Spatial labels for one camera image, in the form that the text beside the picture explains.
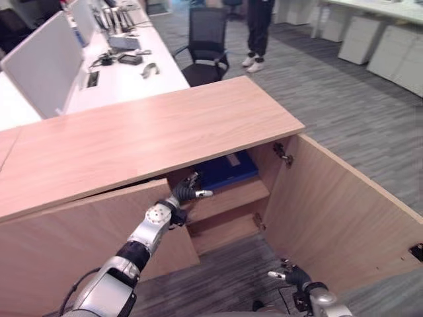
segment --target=cabinet shelf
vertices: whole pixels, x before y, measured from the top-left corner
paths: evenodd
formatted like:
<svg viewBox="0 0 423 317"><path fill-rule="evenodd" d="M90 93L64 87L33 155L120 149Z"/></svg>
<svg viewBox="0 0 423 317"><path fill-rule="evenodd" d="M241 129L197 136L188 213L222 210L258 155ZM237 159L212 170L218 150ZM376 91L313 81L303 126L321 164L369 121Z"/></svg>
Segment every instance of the cabinet shelf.
<svg viewBox="0 0 423 317"><path fill-rule="evenodd" d="M188 208L188 224L196 223L268 196L269 191L258 176L224 186L216 190L213 196L196 201L191 210Z"/></svg>
<svg viewBox="0 0 423 317"><path fill-rule="evenodd" d="M252 218L253 214L247 213L231 221L198 232L197 228L188 227L192 244L198 255L208 253L234 241L258 233L259 230Z"/></svg>

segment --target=white filing cabinet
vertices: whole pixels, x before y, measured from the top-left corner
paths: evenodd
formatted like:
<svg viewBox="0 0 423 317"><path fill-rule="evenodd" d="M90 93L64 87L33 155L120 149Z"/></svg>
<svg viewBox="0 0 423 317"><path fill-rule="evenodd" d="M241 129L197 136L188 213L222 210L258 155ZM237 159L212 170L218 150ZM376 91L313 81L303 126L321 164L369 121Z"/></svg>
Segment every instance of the white filing cabinet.
<svg viewBox="0 0 423 317"><path fill-rule="evenodd" d="M353 9L343 5L331 5L328 20L321 38L333 42L342 42L350 25Z"/></svg>
<svg viewBox="0 0 423 317"><path fill-rule="evenodd" d="M367 70L423 96L423 30L388 26Z"/></svg>
<svg viewBox="0 0 423 317"><path fill-rule="evenodd" d="M293 25L309 23L311 13L317 6L317 0L278 0L274 22L287 22Z"/></svg>
<svg viewBox="0 0 423 317"><path fill-rule="evenodd" d="M393 82L423 97L423 34L412 43Z"/></svg>
<svg viewBox="0 0 423 317"><path fill-rule="evenodd" d="M386 22L378 18L352 17L338 57L361 65L370 60Z"/></svg>

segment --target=door hinge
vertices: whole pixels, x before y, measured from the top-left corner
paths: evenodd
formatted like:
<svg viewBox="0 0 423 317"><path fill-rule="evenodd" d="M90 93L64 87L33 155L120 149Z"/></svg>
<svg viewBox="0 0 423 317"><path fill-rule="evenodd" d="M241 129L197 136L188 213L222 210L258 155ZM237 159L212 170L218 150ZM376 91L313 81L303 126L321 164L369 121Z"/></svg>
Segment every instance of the door hinge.
<svg viewBox="0 0 423 317"><path fill-rule="evenodd" d="M260 231L266 230L266 225L263 223L262 216L260 216L259 213L255 213L252 220L256 224L257 228L260 229Z"/></svg>
<svg viewBox="0 0 423 317"><path fill-rule="evenodd" d="M276 155L285 161L286 167L291 168L294 162L294 157L292 155L286 155L284 145L282 143L275 142L273 144L273 151L276 153Z"/></svg>
<svg viewBox="0 0 423 317"><path fill-rule="evenodd" d="M420 262L423 262L423 243L418 243L408 251L417 258Z"/></svg>

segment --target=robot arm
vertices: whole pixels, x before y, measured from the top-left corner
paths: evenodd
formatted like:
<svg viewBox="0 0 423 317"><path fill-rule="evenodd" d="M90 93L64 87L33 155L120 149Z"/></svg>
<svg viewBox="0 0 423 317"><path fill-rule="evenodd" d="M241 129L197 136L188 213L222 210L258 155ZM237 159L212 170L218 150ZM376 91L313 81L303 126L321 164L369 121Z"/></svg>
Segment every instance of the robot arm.
<svg viewBox="0 0 423 317"><path fill-rule="evenodd" d="M284 260L282 267L286 269L283 273L270 271L268 276L297 287L293 301L298 311L307 311L307 316L314 317L352 317L347 306L339 303L336 295L330 292L325 284L312 282L305 271L289 264L287 260Z"/></svg>
<svg viewBox="0 0 423 317"><path fill-rule="evenodd" d="M183 180L172 196L147 210L144 220L91 279L77 297L73 310L65 317L126 317L130 314L136 301L134 287L162 235L171 226L182 226L186 221L186 213L179 209L180 203L213 194L211 191L195 191L193 186L197 178L198 174L194 173Z"/></svg>

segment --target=blue folder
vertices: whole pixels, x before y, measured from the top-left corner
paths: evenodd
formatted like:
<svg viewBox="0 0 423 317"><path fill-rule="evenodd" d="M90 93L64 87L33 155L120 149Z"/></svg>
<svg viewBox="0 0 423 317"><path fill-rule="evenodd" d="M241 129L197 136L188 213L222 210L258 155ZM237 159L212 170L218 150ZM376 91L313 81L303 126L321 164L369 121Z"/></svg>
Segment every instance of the blue folder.
<svg viewBox="0 0 423 317"><path fill-rule="evenodd" d="M201 187L204 190L215 190L258 174L256 165L246 151L208 160L194 165L194 169L200 173Z"/></svg>

